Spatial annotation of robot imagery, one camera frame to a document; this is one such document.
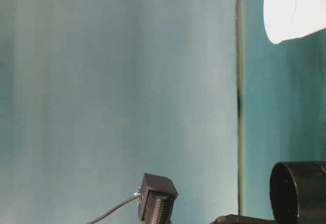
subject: light gray backdrop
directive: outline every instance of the light gray backdrop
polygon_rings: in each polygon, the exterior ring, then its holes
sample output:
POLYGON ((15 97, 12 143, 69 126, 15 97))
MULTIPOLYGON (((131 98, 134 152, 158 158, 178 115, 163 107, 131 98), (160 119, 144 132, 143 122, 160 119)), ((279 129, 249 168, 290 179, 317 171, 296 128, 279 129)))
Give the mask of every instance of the light gray backdrop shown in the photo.
POLYGON ((144 172, 175 224, 236 213, 235 51, 235 0, 0 0, 0 222, 86 223, 144 172))

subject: bright light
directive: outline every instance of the bright light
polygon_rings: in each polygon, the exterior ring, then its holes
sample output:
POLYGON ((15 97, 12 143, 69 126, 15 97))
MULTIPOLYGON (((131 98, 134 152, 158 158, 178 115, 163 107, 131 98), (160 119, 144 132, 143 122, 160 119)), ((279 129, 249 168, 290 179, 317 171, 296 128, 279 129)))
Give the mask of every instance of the bright light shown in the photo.
POLYGON ((264 24, 274 44, 326 28, 326 0, 264 0, 264 24))

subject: black webcam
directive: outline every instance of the black webcam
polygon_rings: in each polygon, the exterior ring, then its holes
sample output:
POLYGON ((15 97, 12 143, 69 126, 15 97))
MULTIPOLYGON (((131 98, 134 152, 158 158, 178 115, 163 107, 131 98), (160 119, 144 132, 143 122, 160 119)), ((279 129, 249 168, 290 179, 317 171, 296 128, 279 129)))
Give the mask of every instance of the black webcam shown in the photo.
POLYGON ((142 224, 169 224, 178 192, 166 177, 145 173, 138 200, 138 217, 142 224))

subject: vertical edge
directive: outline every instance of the vertical edge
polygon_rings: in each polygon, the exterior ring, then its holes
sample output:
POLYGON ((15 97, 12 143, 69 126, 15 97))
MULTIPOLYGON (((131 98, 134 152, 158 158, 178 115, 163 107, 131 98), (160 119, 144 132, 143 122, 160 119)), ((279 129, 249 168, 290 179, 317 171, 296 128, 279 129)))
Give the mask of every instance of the vertical edge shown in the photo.
POLYGON ((241 58, 241 12, 240 0, 235 0, 235 22, 236 22, 236 85, 237 85, 237 114, 238 114, 238 214, 243 214, 242 206, 242 58, 241 58))

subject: teal wall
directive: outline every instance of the teal wall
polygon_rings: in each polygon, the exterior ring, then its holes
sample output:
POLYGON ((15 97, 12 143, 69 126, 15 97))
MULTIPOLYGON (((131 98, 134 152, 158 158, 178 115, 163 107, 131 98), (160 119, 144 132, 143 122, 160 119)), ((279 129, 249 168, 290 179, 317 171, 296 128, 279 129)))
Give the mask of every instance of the teal wall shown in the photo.
POLYGON ((0 0, 0 222, 86 223, 144 172, 174 181, 174 223, 236 213, 234 6, 0 0))
POLYGON ((273 45, 263 0, 238 0, 241 212, 272 218, 277 161, 326 159, 326 32, 273 45))

